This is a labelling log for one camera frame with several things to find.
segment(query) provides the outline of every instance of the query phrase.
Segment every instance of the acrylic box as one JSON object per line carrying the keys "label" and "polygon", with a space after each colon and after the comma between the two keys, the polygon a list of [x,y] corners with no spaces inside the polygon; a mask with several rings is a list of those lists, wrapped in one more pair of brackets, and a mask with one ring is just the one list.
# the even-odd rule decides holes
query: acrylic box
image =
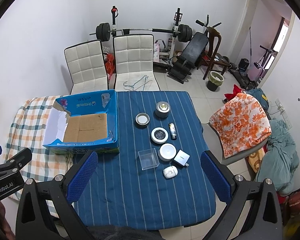
{"label": "acrylic box", "polygon": [[138,154],[143,171],[159,166],[158,155],[155,148],[139,151]]}

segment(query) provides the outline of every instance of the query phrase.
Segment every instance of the cardboard box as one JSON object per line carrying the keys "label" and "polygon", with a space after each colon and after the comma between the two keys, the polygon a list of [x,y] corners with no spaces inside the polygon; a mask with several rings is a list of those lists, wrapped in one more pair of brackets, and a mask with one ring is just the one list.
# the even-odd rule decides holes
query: cardboard box
{"label": "cardboard box", "polygon": [[119,152],[114,90],[57,98],[48,117],[43,146],[56,154]]}

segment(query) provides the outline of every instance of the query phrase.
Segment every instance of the black weight bench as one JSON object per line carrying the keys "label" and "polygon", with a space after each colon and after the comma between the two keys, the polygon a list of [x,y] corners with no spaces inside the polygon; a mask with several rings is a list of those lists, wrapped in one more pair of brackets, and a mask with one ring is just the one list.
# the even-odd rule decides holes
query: black weight bench
{"label": "black weight bench", "polygon": [[183,84],[183,79],[187,75],[191,75],[190,70],[194,68],[208,42],[209,39],[206,35],[199,32],[195,33],[181,55],[177,57],[177,61],[173,63],[172,68],[168,70],[168,75]]}

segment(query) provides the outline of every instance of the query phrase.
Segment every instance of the bag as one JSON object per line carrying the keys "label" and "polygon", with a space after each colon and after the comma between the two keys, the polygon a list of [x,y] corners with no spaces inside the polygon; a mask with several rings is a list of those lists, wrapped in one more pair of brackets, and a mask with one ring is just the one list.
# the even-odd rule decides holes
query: bag
{"label": "bag", "polygon": [[114,72],[114,69],[115,69],[115,67],[114,67],[114,56],[111,53],[109,53],[107,55],[107,62],[106,62],[106,72],[108,74],[108,80],[110,80],[110,78],[111,78],[111,76]]}
{"label": "bag", "polygon": [[290,216],[294,217],[300,214],[300,191],[292,193],[289,196],[288,203],[290,208]]}

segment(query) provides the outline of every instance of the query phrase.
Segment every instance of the screw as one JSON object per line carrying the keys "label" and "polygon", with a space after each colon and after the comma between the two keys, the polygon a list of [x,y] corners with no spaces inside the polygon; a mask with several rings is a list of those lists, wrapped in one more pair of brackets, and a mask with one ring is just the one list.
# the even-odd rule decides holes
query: screw
{"label": "screw", "polygon": [[272,184],[272,180],[271,179],[266,179],[266,184],[271,185]]}
{"label": "screw", "polygon": [[33,179],[27,179],[26,184],[30,185],[30,184],[32,184],[32,182],[33,182]]}
{"label": "screw", "polygon": [[63,175],[59,174],[59,175],[55,176],[54,179],[56,181],[61,181],[63,179]]}
{"label": "screw", "polygon": [[243,181],[243,176],[238,174],[238,175],[235,176],[235,179],[237,181]]}

